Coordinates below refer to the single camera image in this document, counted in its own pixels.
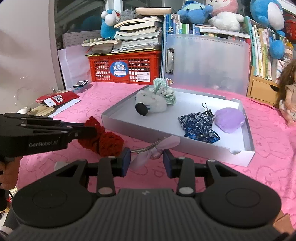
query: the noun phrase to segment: doraemon plush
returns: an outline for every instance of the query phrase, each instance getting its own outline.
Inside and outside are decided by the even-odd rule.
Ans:
[[[116,10],[109,9],[102,12],[102,25],[101,25],[101,37],[114,39],[118,28],[114,28],[114,25],[119,22],[120,13]]]
[[[184,21],[194,24],[203,24],[213,11],[210,5],[203,5],[194,1],[186,1],[183,7],[177,12]]]
[[[264,27],[273,27],[280,35],[284,28],[283,9],[277,0],[251,0],[250,11],[253,19]],[[275,40],[270,44],[270,55],[272,58],[280,59],[284,56],[284,44]]]

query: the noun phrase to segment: blue floral pouch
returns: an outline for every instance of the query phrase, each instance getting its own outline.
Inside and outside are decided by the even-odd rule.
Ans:
[[[185,131],[184,137],[211,144],[220,140],[218,134],[212,130],[213,119],[208,115],[191,113],[178,117],[178,120]]]

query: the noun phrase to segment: human hand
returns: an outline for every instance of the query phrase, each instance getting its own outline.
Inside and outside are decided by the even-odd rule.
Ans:
[[[286,107],[287,107],[287,109],[289,111],[296,112],[296,104],[294,104],[294,103],[288,103],[288,104],[286,104]]]
[[[0,175],[0,188],[5,190],[15,188],[20,170],[21,159],[22,157],[16,157],[15,160],[11,162],[0,162],[0,171],[3,171],[3,174]]]

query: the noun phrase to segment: purple fluffy pom pom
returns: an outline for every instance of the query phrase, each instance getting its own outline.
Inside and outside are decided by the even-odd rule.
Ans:
[[[223,108],[215,113],[215,124],[225,133],[233,133],[245,122],[246,116],[238,109]]]

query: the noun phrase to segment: clear plastic folder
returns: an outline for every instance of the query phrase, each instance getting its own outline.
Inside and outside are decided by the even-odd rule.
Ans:
[[[165,78],[171,87],[247,94],[249,44],[203,35],[168,34]]]

